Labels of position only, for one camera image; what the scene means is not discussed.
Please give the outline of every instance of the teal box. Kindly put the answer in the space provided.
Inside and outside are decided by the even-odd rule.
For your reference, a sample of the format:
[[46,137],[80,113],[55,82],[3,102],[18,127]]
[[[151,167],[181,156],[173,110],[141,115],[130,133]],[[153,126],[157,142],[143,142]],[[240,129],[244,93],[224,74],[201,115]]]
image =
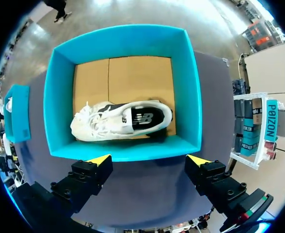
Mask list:
[[258,150],[260,137],[246,138],[243,137],[240,153],[245,156],[251,156]]
[[31,138],[29,123],[30,87],[14,84],[6,94],[4,105],[12,97],[12,113],[4,109],[5,133],[13,143],[23,142]]
[[[73,78],[78,64],[123,56],[170,57],[176,134],[86,143],[71,134]],[[80,35],[54,48],[44,89],[44,122],[52,156],[89,160],[111,154],[114,162],[160,159],[198,152],[202,100],[194,52],[185,30],[161,25],[124,25]]]
[[255,125],[253,119],[244,119],[243,137],[255,138],[261,133],[261,125]]

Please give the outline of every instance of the gray table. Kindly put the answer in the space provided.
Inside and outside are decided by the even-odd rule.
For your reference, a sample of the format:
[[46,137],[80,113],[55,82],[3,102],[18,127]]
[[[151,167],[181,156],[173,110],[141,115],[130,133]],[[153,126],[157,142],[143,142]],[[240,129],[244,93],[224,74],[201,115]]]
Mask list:
[[[196,156],[229,161],[234,130],[233,90],[229,70],[220,58],[195,53],[203,101],[202,149]],[[30,83],[32,139],[16,145],[26,181],[47,190],[71,170],[74,160],[50,155],[43,120],[46,73]],[[211,203],[200,197],[184,172],[185,156],[114,163],[98,196],[92,196],[75,219],[95,225],[144,229],[181,223],[207,213]]]

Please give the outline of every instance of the shoe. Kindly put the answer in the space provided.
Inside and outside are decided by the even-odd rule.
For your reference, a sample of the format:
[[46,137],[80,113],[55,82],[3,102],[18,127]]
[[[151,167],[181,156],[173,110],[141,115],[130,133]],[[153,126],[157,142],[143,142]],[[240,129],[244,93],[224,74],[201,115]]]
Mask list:
[[61,24],[61,23],[64,22],[64,20],[63,20],[62,18],[58,18],[58,19],[55,19],[54,22],[55,22],[56,24]]
[[166,128],[172,121],[171,109],[158,100],[124,104],[88,102],[75,114],[71,133],[86,142],[126,139]]
[[68,12],[68,13],[66,13],[66,14],[63,16],[63,19],[64,19],[64,20],[67,19],[71,14],[72,14],[71,11]]
[[12,97],[9,97],[8,98],[9,99],[9,101],[7,102],[7,104],[6,104],[6,110],[9,112],[9,113],[11,113],[12,112]]

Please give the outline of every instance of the yellow tape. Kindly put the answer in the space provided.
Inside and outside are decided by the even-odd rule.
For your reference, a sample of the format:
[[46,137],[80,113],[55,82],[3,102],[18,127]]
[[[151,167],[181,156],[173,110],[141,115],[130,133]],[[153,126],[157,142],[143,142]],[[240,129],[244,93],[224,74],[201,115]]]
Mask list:
[[97,164],[97,166],[99,166],[105,159],[107,159],[109,156],[111,156],[110,154],[95,158],[95,159],[90,159],[87,162],[92,162],[94,164]]
[[204,163],[211,163],[211,161],[208,161],[208,160],[205,160],[205,159],[201,159],[201,158],[198,158],[198,157],[195,157],[193,155],[187,155],[190,159],[192,159],[196,164],[197,166],[200,166],[201,164],[204,164]]

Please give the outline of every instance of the shoe insole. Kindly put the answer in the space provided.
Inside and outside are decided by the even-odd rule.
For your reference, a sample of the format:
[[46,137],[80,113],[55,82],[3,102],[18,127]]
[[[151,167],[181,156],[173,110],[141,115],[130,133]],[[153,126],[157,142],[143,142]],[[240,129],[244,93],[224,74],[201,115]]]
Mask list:
[[132,108],[132,125],[134,130],[145,130],[159,125],[164,120],[163,112],[155,107]]

